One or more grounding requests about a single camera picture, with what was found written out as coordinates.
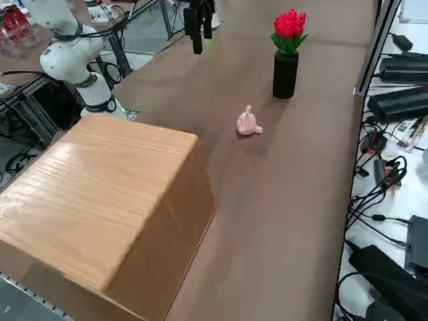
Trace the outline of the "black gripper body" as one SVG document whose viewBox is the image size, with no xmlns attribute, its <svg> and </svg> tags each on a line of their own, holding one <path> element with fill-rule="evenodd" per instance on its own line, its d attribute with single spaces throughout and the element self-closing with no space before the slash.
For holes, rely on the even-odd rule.
<svg viewBox="0 0 428 321">
<path fill-rule="evenodd" d="M 190 8 L 200 13 L 214 13 L 214 0 L 189 0 Z"/>
</svg>

